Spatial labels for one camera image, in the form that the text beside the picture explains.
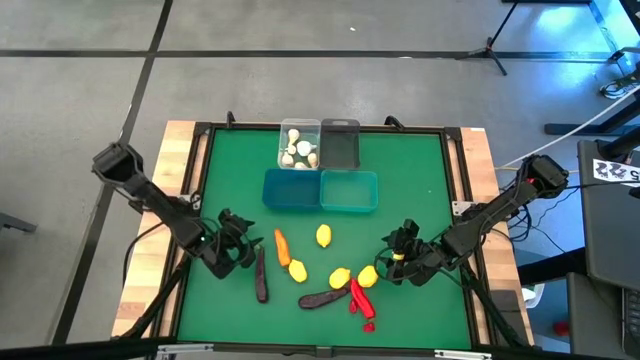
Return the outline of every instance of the eggplant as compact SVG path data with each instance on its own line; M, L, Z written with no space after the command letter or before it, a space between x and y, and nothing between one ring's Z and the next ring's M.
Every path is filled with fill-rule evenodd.
M309 294L298 300L298 306L302 309L317 309L331 304L349 293L349 287L345 286L338 290L325 291L317 294Z
M267 274L264 267L264 248L256 246L258 256L256 259L256 298L261 304L269 301L269 291L267 289Z

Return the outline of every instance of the red chili pepper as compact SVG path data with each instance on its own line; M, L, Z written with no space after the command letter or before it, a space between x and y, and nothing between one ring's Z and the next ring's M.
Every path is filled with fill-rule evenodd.
M369 298L364 293L364 289L362 289L356 279L351 279L351 295L353 298L349 304L349 311L351 311L351 313L355 313L360 309L362 311L362 315L367 319L367 323L364 325L363 330L365 332L373 332L375 330L373 319L376 317L376 310L373 308L371 301L369 301Z

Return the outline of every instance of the wooden table frame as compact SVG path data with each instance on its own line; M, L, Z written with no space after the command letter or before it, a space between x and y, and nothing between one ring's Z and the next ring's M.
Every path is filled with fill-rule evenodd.
M242 125L240 123L233 124L233 126ZM203 172L203 164L208 163L208 159L204 159L204 157L207 153L209 128L209 123L168 122L152 178L153 182L168 195L191 194L202 188L200 174ZM451 164L450 176L453 189L450 189L450 195L452 198L486 202L498 195L493 161L484 129L431 129L444 130L447 135L448 146L443 149L443 152L445 156L448 153ZM155 215L145 213L142 216L139 233L158 222L159 219ZM497 225L496 229L507 233L504 223ZM175 266L175 262L168 264L167 259L179 259L179 256L171 254L175 251L175 246L170 246L170 232L164 226L156 229L136 245L131 256L127 280L112 330L114 336L127 331L149 306L161 284ZM527 332L527 340L533 344L533 334L520 290L512 244L503 236L490 232L482 247L482 253L471 261L474 268L476 261L484 263L488 287L492 291L511 290L516 293ZM145 336L148 336L150 331L154 336L166 336L173 333L174 329L170 328L171 320L176 315L175 305L180 302L176 301L176 295L177 289L165 304L162 316L159 316L160 321L154 321L153 325L145 332ZM487 326L482 305L475 295L473 298L475 317L471 320L476 325L476 329L470 329L472 337L475 337L476 343L496 344L495 330L489 331L489 328L493 329L493 327Z

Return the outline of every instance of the orange carrot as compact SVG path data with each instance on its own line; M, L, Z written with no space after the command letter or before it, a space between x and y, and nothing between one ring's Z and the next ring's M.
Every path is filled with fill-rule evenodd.
M291 255L289 255L289 244L287 244L287 239L282 235L282 231L280 231L280 229L276 229L274 231L274 235L276 238L276 247L278 248L278 261L280 262L280 266L287 267L291 263Z

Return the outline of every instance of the lemon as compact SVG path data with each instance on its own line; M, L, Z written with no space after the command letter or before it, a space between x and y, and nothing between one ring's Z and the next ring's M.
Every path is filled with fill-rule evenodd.
M316 231L316 241L322 247L329 246L331 243L331 228L329 225L322 224Z
M347 282L349 282L350 278L351 270L345 268L337 268L329 276L329 286L331 286L332 289L341 289L347 284Z
M378 274L373 265L367 265L358 274L358 284L362 287L372 287L378 281Z
M293 280L299 283L307 280L307 269L304 268L302 261L291 259L291 262L289 263L289 275L291 275Z

